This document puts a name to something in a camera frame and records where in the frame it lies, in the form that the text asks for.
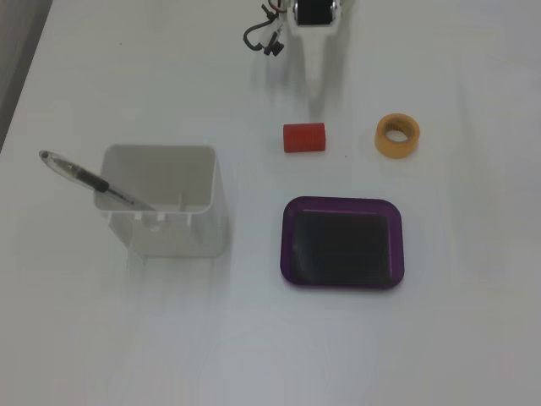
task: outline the masking tape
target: masking tape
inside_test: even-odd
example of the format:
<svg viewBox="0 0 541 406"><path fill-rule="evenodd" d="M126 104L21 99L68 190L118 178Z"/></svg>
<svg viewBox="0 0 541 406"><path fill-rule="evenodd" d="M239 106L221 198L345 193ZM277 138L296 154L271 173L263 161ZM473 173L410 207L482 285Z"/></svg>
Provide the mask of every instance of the masking tape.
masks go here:
<svg viewBox="0 0 541 406"><path fill-rule="evenodd" d="M389 131L401 131L407 140L397 142L387 138ZM421 130L415 120L406 114L389 114L381 119L375 132L375 147L383 155L393 159L410 155L419 141Z"/></svg>

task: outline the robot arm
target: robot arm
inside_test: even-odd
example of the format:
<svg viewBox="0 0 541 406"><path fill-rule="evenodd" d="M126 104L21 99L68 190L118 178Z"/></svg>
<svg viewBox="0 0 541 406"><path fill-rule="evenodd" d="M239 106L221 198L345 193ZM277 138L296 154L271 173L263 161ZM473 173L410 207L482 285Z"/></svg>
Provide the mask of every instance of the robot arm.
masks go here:
<svg viewBox="0 0 541 406"><path fill-rule="evenodd" d="M248 29L244 34L244 42L254 51L265 50L266 55L272 52L276 56L284 47L278 41L281 28L283 24L288 24L292 35L299 38L303 45L306 86L310 99L316 99L322 87L327 39L338 32L342 22L342 0L269 0L269 5L274 13L263 5L269 20ZM252 30L275 22L276 29L272 36L268 41L263 41L266 45L259 43L253 46L249 43L247 35Z"/></svg>

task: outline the cable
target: cable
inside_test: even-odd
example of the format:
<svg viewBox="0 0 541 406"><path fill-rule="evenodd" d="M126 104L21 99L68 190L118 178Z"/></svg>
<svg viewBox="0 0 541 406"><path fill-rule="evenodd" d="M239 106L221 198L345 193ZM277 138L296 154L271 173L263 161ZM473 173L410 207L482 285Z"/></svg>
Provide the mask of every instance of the cable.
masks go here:
<svg viewBox="0 0 541 406"><path fill-rule="evenodd" d="M257 45L252 45L252 43L249 41L248 39L248 34L252 31L255 31L255 30L258 30L259 28L263 28L263 27L266 27L267 25L271 25L272 22L274 20L273 19L269 19L267 20L266 22L264 23L261 23L261 24L257 24L257 25L254 25L253 27L250 27L248 28L245 32L244 32L244 43L246 44L246 46L248 48L250 48L252 51L261 51L263 49L263 46L261 44L257 44Z"/></svg>
<svg viewBox="0 0 541 406"><path fill-rule="evenodd" d="M278 7L276 7L274 5L274 3L271 2L271 0L269 0L269 4L273 9L275 9L275 8L280 9L281 0L278 0ZM267 14L267 19L268 20L266 22L264 22L264 23L257 24L257 25L254 25L253 27L248 28L244 32L244 36L243 36L244 43L246 44L246 47L250 48L252 51L261 51L265 47L263 45L261 45L260 43L258 43L257 45L252 44L248 39L248 35L253 31L259 30L259 29L261 29L263 27L266 27L267 25L271 25L280 15L280 11L276 11L275 13L272 13L264 4L261 4L261 8ZM278 53L280 53L280 51L282 49L283 49L283 45L279 44L276 49L272 50L273 54L276 56Z"/></svg>
<svg viewBox="0 0 541 406"><path fill-rule="evenodd" d="M278 5L277 6L272 2L272 0L269 0L269 5L270 5L270 8L272 8L277 13L281 13L281 14L287 13L287 9L280 8L281 0L278 0Z"/></svg>

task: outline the tape roll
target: tape roll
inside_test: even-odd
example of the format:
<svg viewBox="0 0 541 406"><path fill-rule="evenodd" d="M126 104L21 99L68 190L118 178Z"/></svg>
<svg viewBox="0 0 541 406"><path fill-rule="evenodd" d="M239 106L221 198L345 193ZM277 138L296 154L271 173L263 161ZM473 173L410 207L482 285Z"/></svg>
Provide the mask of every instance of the tape roll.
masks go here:
<svg viewBox="0 0 541 406"><path fill-rule="evenodd" d="M387 138L389 131L400 131L407 137L405 141L393 141ZM389 114L381 119L375 132L375 147L383 155L393 159L409 156L419 142L421 130L417 122L406 114Z"/></svg>

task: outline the red block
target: red block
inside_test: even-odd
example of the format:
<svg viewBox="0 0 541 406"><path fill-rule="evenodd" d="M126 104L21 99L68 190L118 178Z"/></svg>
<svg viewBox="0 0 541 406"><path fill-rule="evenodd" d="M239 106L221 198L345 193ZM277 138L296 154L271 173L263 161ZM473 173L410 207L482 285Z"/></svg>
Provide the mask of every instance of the red block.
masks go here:
<svg viewBox="0 0 541 406"><path fill-rule="evenodd" d="M323 123L284 125L285 152L324 151L325 143Z"/></svg>

